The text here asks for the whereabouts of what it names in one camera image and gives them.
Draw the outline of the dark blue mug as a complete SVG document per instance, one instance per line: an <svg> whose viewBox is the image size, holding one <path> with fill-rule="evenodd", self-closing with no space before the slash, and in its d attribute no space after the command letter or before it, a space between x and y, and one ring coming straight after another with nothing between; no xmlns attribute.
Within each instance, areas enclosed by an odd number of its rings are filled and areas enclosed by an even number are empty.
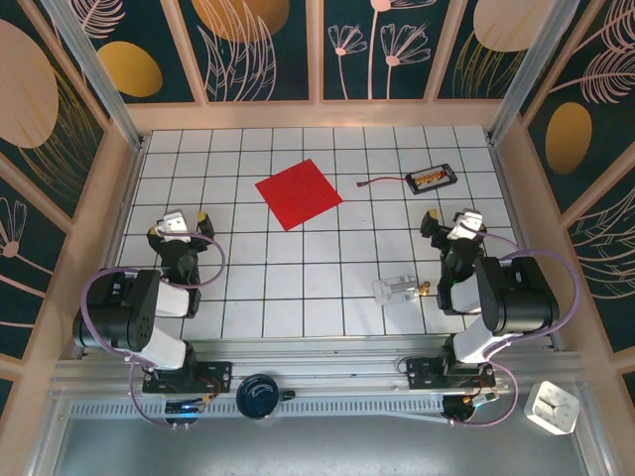
<svg viewBox="0 0 635 476"><path fill-rule="evenodd" d="M246 378L236 391L236 405L244 417L264 419L270 417L279 403L296 397L293 390L281 390L268 375L254 374Z"/></svg>

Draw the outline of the red cloth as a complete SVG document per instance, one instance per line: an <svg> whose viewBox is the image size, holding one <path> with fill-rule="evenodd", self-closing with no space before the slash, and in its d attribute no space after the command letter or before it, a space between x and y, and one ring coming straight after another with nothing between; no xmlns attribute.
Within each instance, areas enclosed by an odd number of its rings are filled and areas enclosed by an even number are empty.
<svg viewBox="0 0 635 476"><path fill-rule="evenodd" d="M255 184L285 231L343 203L313 160L306 160Z"/></svg>

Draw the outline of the clear plastic connector block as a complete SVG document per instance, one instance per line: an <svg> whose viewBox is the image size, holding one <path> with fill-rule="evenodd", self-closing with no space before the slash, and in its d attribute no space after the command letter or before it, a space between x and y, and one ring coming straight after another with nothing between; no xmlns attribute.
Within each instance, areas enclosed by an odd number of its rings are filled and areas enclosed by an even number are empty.
<svg viewBox="0 0 635 476"><path fill-rule="evenodd" d="M377 280L372 283L372 291L379 305L402 303L413 300L418 283L411 275Z"/></svg>

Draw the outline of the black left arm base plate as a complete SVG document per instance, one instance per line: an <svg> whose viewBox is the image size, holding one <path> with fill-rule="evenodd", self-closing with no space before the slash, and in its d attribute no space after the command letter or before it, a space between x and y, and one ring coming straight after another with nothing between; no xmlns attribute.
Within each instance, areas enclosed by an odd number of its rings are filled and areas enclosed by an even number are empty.
<svg viewBox="0 0 635 476"><path fill-rule="evenodd" d="M162 370L147 374L144 394L226 394L230 392L231 362L198 362L189 369Z"/></svg>

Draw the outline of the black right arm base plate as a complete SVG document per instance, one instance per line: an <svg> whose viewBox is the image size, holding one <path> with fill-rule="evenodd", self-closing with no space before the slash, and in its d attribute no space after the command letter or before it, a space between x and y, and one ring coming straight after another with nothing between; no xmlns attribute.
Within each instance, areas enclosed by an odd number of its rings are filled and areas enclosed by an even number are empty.
<svg viewBox="0 0 635 476"><path fill-rule="evenodd" d="M495 375L490 364L450 365L441 357L406 360L406 376L411 390L454 390L494 388Z"/></svg>

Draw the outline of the aluminium corner post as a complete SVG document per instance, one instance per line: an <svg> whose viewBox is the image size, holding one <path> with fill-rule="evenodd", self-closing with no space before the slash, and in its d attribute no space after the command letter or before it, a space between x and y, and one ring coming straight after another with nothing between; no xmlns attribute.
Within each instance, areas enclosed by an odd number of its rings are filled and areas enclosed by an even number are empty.
<svg viewBox="0 0 635 476"><path fill-rule="evenodd" d="M128 109L104 69L97 52L83 32L66 0L41 0L47 13L56 23L61 36L73 56L83 67L87 79L134 152L141 150L143 136L139 133Z"/></svg>
<svg viewBox="0 0 635 476"><path fill-rule="evenodd" d="M517 117L534 84L554 55L581 0L553 0L545 21L525 54L487 131L488 145L498 147Z"/></svg>

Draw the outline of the white square clock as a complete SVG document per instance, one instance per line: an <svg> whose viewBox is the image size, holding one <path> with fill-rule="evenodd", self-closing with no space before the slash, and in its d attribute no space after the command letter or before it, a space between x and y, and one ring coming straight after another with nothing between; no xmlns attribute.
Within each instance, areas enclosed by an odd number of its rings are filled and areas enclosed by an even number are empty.
<svg viewBox="0 0 635 476"><path fill-rule="evenodd" d="M553 435L573 433L580 412L577 397L549 381L533 385L525 417Z"/></svg>

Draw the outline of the black battery pack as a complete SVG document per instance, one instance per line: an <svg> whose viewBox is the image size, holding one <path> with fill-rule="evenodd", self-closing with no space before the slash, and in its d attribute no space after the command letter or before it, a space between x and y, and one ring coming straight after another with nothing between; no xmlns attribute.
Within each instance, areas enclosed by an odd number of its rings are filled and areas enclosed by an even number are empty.
<svg viewBox="0 0 635 476"><path fill-rule="evenodd" d="M414 195L426 193L457 182L450 165L442 164L405 175L405 182Z"/></svg>

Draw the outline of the aluminium side rail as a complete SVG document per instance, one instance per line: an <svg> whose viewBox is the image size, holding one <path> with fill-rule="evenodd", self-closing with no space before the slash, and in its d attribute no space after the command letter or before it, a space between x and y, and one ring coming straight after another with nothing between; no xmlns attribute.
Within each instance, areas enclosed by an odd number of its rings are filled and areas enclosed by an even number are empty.
<svg viewBox="0 0 635 476"><path fill-rule="evenodd" d="M138 152L131 156L131 162L128 171L124 174L124 183L121 189L121 196L116 200L116 207L114 211L115 219L112 225L112 232L107 243L107 248L102 263L104 265L113 265L119 262L121 246L124 239L125 231L128 226L128 218L130 214L130 207L135 196L136 186L139 180L141 169L143 168L146 156L146 150L141 148ZM97 342L97 344L110 355L123 358L124 360L130 360L131 354L126 351L120 351L113 348L104 338L99 334L95 324L89 313L88 307L88 294L92 285L101 277L108 276L110 274L117 273L115 268L102 268L91 276L81 291L80 297L80 312L85 327L88 329L90 335Z"/></svg>
<svg viewBox="0 0 635 476"><path fill-rule="evenodd" d="M509 140L497 150L497 159L520 246L566 258L568 245L559 211L534 147L525 140Z"/></svg>

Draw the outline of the aluminium front rail frame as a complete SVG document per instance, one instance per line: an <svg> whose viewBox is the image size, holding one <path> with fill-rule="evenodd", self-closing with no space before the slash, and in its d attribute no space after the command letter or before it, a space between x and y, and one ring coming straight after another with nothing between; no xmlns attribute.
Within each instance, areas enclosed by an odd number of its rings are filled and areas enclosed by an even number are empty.
<svg viewBox="0 0 635 476"><path fill-rule="evenodd" d="M404 357L435 357L444 335L214 339L193 348L203 361L229 361L234 386L263 373L284 389L306 396L405 393ZM548 380L565 388L585 381L580 357L556 349L549 338L515 344L494 357L517 379L522 391ZM123 398L128 393L126 362L96 350L74 349L54 368L49 393L88 398Z"/></svg>

